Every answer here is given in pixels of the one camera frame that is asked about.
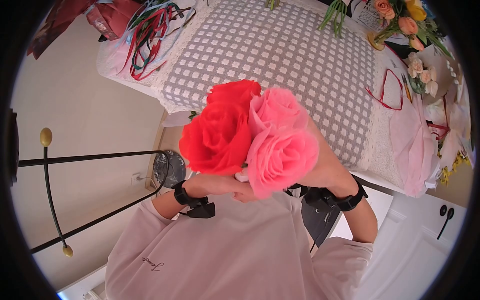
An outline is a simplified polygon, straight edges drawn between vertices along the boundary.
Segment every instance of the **yellow flower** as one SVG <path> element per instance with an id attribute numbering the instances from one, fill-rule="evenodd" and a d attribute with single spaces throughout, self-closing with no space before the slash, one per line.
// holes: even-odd
<path id="1" fill-rule="evenodd" d="M 423 21 L 427 17 L 427 13 L 422 7 L 420 0 L 405 1 L 407 10 L 415 21 Z"/>

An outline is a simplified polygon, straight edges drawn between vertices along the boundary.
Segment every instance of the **flower vase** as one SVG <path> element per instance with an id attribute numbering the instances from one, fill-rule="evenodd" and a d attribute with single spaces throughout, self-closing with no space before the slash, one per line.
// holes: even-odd
<path id="1" fill-rule="evenodd" d="M 383 49 L 385 49 L 385 40 L 391 37 L 392 34 L 397 33 L 398 31 L 398 21 L 397 19 L 393 19 L 390 21 L 390 24 L 379 33 L 376 34 L 375 32 L 369 32 L 367 34 L 367 38 L 373 48 L 382 51 Z"/>
<path id="2" fill-rule="evenodd" d="M 418 77 L 417 78 L 411 78 L 410 75 L 409 75 L 408 76 L 408 81 L 410 82 L 410 86 L 412 87 L 412 90 L 415 93 L 417 93 L 419 95 L 425 93 L 425 84 L 422 81 L 420 81 L 418 79 Z"/>

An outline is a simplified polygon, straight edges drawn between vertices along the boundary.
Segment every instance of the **red ribbon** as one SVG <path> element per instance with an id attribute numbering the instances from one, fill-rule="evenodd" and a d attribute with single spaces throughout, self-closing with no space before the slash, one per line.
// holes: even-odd
<path id="1" fill-rule="evenodd" d="M 388 106 L 387 104 L 384 103 L 385 81 L 387 80 L 388 71 L 390 71 L 393 74 L 393 76 L 395 76 L 395 78 L 398 80 L 398 84 L 400 85 L 400 108 L 392 108 L 392 107 L 390 107 L 390 106 Z M 384 107 L 386 107 L 388 109 L 393 109 L 393 110 L 402 110 L 402 107 L 403 107 L 403 85 L 400 82 L 400 79 L 395 75 L 395 73 L 393 73 L 393 71 L 391 69 L 387 69 L 387 71 L 385 72 L 384 83 L 382 84 L 382 94 L 380 95 L 380 100 L 375 98 L 375 96 L 372 94 L 372 92 L 370 91 L 370 89 L 368 87 L 366 87 L 365 89 L 370 94 L 370 96 L 372 96 L 375 100 L 380 102 L 380 104 L 382 104 Z"/>
<path id="2" fill-rule="evenodd" d="M 163 17 L 163 22 L 161 24 L 160 23 L 160 18 L 161 18 L 161 15 L 162 13 L 166 13 Z M 169 20 L 171 20 L 172 18 L 172 6 L 167 6 L 165 8 L 162 8 L 162 9 L 159 9 L 158 11 L 156 11 L 155 13 L 153 13 L 151 16 L 149 16 L 148 18 L 142 20 L 136 27 L 134 33 L 133 33 L 133 36 L 132 36 L 132 41 L 130 42 L 130 49 L 128 51 L 128 56 L 127 56 L 127 59 L 125 60 L 125 64 L 123 65 L 123 67 L 125 68 L 125 66 L 127 65 L 127 62 L 128 60 L 130 59 L 130 55 L 132 54 L 133 52 L 133 47 L 136 47 L 135 48 L 135 57 L 133 58 L 134 61 L 137 61 L 137 57 L 140 55 L 140 58 L 142 59 L 142 61 L 144 62 L 144 65 L 142 67 L 142 71 L 138 74 L 135 74 L 135 68 L 133 67 L 133 64 L 130 66 L 130 75 L 132 75 L 132 77 L 137 80 L 137 81 L 140 81 L 146 77 L 148 77 L 150 74 L 152 74 L 153 72 L 155 71 L 158 71 L 160 69 L 160 67 L 163 66 L 163 64 L 165 63 L 165 61 L 160 65 L 158 66 L 157 68 L 151 70 L 147 75 L 143 76 L 142 77 L 142 74 L 144 73 L 147 65 L 152 62 L 153 60 L 155 60 L 156 58 L 156 55 L 158 54 L 158 51 L 160 50 L 160 44 L 161 44 L 161 40 L 158 40 L 157 43 L 155 45 L 152 46 L 152 48 L 150 49 L 150 53 L 148 54 L 148 58 L 147 59 L 144 59 L 142 57 L 142 55 L 140 54 L 140 49 L 139 47 L 136 45 L 137 41 L 142 41 L 143 39 L 145 38 L 148 38 L 148 39 L 152 39 L 155 37 L 155 34 L 159 31 L 160 32 L 160 36 L 164 36 L 166 31 L 167 31 L 167 22 L 166 22 L 166 18 L 168 18 Z M 148 24 L 148 26 L 146 28 L 143 28 L 142 27 L 144 26 L 144 24 L 147 22 L 147 21 L 150 21 L 151 19 L 153 19 L 152 22 L 150 22 Z M 139 31 L 140 30 L 143 30 L 141 35 L 139 37 L 138 34 L 139 34 Z"/>
<path id="3" fill-rule="evenodd" d="M 442 130 L 445 130 L 445 132 L 442 134 L 442 135 L 439 135 L 438 133 L 436 132 L 432 132 L 433 134 L 435 134 L 437 137 L 435 137 L 435 139 L 438 141 L 438 140 L 441 140 L 443 139 L 447 133 L 450 131 L 450 127 L 448 126 L 448 117 L 447 117 L 447 103 L 446 103 L 446 100 L 445 100 L 445 95 L 442 97 L 443 100 L 444 100 L 444 112 L 445 112 L 445 120 L 447 122 L 447 126 L 442 126 L 442 125 L 435 125 L 435 124 L 428 124 L 427 125 L 429 127 L 433 127 L 433 128 L 438 128 L 438 129 L 442 129 Z"/>

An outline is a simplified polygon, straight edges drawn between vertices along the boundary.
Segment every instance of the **power cord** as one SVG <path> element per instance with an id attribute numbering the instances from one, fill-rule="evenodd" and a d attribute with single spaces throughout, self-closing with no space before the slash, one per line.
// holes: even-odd
<path id="1" fill-rule="evenodd" d="M 155 184 L 155 180 L 153 180 L 151 177 L 137 177 L 137 181 L 140 181 L 142 179 L 150 179 L 150 181 L 152 182 L 153 186 L 155 187 L 155 190 L 158 188 Z"/>

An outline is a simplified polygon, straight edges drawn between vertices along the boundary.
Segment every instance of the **black metal stand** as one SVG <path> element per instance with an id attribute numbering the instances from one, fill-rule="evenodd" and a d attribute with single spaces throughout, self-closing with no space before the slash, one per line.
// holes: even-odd
<path id="1" fill-rule="evenodd" d="M 123 152 L 123 153 L 110 153 L 110 154 L 97 154 L 97 155 L 84 155 L 84 156 L 65 156 L 65 157 L 53 157 L 49 158 L 48 157 L 48 146 L 50 145 L 52 141 L 52 132 L 48 128 L 42 129 L 42 132 L 40 133 L 40 142 L 43 145 L 43 159 L 27 159 L 27 160 L 20 160 L 18 162 L 18 167 L 28 167 L 28 166 L 39 166 L 43 165 L 44 166 L 44 172 L 45 172 L 45 185 L 47 188 L 47 196 L 48 196 L 48 203 L 50 204 L 50 210 L 52 212 L 52 217 L 53 221 L 55 222 L 55 227 L 57 228 L 57 232 L 59 234 L 58 238 L 49 240 L 48 242 L 45 242 L 39 246 L 36 246 L 32 248 L 30 251 L 31 253 L 36 253 L 39 252 L 43 249 L 46 249 L 58 242 L 62 242 L 63 244 L 63 253 L 68 256 L 72 257 L 73 256 L 73 250 L 70 248 L 69 245 L 67 245 L 67 242 L 65 239 L 87 229 L 90 228 L 91 226 L 100 223 L 101 221 L 108 219 L 111 216 L 114 216 L 118 214 L 121 211 L 124 211 L 125 209 L 134 206 L 135 204 L 139 203 L 142 200 L 145 200 L 155 194 L 158 193 L 158 191 L 162 188 L 164 185 L 167 175 L 168 175 L 168 168 L 169 168 L 169 162 L 168 162 L 168 156 L 167 154 L 162 151 L 162 150 L 154 150 L 154 151 L 138 151 L 138 152 Z M 93 220 L 83 226 L 80 226 L 77 229 L 74 229 L 70 232 L 67 232 L 65 234 L 62 233 L 60 229 L 60 225 L 57 220 L 57 215 L 55 214 L 55 207 L 53 205 L 53 200 L 52 200 L 52 193 L 50 189 L 50 178 L 48 176 L 48 165 L 50 164 L 59 164 L 59 163 L 68 163 L 68 162 L 74 162 L 74 161 L 84 161 L 84 160 L 94 160 L 94 159 L 104 159 L 104 158 L 114 158 L 114 157 L 123 157 L 123 156 L 136 156 L 136 155 L 145 155 L 145 154 L 157 154 L 160 153 L 163 156 L 165 156 L 165 159 L 167 160 L 167 171 L 165 172 L 165 175 L 162 179 L 162 182 L 160 183 L 159 187 L 152 193 L 136 200 L 133 201 L 132 203 L 129 203 L 109 214 L 106 214 L 96 220 Z"/>

